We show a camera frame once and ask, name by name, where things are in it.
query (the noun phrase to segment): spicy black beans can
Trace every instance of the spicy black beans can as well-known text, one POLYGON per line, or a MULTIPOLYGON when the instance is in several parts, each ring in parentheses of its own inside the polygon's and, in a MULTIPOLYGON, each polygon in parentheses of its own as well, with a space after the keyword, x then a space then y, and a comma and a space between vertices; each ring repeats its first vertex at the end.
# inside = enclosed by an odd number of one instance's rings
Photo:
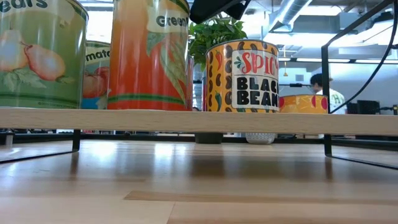
POLYGON ((279 111, 278 48, 261 40, 234 40, 206 53, 206 111, 279 111))

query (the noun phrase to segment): wooden shelf edge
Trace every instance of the wooden shelf edge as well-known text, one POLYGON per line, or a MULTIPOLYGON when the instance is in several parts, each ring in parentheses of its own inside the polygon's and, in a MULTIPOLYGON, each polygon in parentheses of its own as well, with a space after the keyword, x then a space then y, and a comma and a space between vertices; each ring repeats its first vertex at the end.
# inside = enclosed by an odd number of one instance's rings
POLYGON ((1 108, 1 128, 398 135, 398 116, 1 108))

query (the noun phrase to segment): wooden table surface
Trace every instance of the wooden table surface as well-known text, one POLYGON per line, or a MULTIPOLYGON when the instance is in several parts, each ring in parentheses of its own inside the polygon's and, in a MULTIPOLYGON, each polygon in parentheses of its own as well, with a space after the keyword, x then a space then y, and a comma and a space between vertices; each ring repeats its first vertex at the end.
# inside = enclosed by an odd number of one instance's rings
MULTIPOLYGON (((0 147, 1 159, 72 142, 0 147)), ((397 165, 398 153, 334 147, 397 165)), ((398 223, 398 172, 323 146, 84 140, 0 165, 1 223, 398 223)))

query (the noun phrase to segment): black metal leg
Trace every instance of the black metal leg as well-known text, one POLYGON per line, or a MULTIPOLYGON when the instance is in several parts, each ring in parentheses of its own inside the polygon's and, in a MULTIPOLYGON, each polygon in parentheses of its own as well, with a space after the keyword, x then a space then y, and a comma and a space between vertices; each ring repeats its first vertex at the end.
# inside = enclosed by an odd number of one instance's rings
MULTIPOLYGON (((331 43, 333 43, 335 40, 339 39, 340 37, 348 34, 351 32, 353 29, 355 29, 357 26, 362 24, 364 21, 368 20, 371 18, 373 15, 393 3, 394 0, 383 0, 380 2, 377 6, 372 8, 370 11, 365 13, 365 15, 361 16, 359 19, 354 21, 352 24, 347 26, 344 30, 340 31, 338 34, 334 36, 327 44, 322 46, 321 48, 321 56, 322 56, 322 84, 323 84, 323 94, 330 99, 330 92, 329 92, 329 55, 328 55, 328 48, 331 43)), ((328 101, 328 112, 330 113, 330 102, 328 101)), ((368 164, 372 166, 378 166, 378 167, 384 167, 384 168, 389 168, 389 169, 395 169, 398 170, 397 166, 391 166, 387 164, 380 164, 377 162, 369 162, 369 161, 363 161, 360 159, 350 159, 350 158, 345 158, 345 157, 340 157, 340 156, 333 156, 332 150, 331 150, 331 136, 329 134, 325 135, 325 155, 330 158, 335 158, 335 159, 342 159, 346 161, 351 161, 351 162, 358 162, 362 164, 368 164)))
POLYGON ((16 158, 16 159, 6 159, 6 160, 3 160, 3 161, 0 161, 0 164, 4 164, 4 163, 7 163, 7 162, 24 161, 24 160, 28 160, 28 159, 37 159, 37 158, 42 158, 42 157, 47 157, 47 156, 58 156, 58 155, 78 152, 79 149, 80 149, 80 130, 74 130, 73 131, 73 146, 72 146, 72 150, 71 151, 48 153, 48 154, 42 154, 42 155, 38 155, 38 156, 20 157, 20 158, 16 158))
POLYGON ((72 145, 72 151, 77 152, 80 150, 80 133, 81 130, 73 130, 73 145, 72 145))
POLYGON ((331 157, 331 135, 326 134, 323 138, 323 144, 325 145, 325 156, 331 157))

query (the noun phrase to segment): potted plant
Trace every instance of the potted plant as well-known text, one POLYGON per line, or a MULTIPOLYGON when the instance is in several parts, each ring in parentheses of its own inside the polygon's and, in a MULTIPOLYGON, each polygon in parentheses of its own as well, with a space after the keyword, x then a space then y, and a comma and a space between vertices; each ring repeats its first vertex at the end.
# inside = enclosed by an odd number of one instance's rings
MULTIPOLYGON (((247 38, 242 28, 242 21, 237 21, 231 17, 222 17, 221 14, 201 24, 190 24, 188 53, 193 57, 195 65, 199 64, 201 70, 204 71, 206 68, 206 52, 210 48, 230 40, 247 38)), ((195 134, 196 143, 202 144, 220 144, 222 138, 223 133, 195 134)))

